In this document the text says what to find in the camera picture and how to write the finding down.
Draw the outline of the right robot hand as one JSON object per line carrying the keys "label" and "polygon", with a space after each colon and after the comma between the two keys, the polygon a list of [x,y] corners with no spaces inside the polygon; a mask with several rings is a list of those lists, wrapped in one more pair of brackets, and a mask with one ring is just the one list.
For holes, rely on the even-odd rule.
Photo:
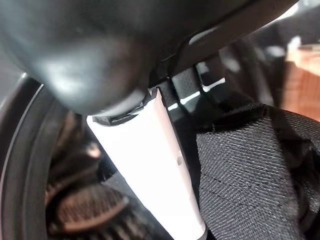
{"label": "right robot hand", "polygon": [[44,89],[27,100],[2,161],[0,237],[45,239],[49,163],[31,151],[66,109],[116,116],[141,102],[154,76],[175,76],[270,23],[292,0],[3,0],[0,42]]}

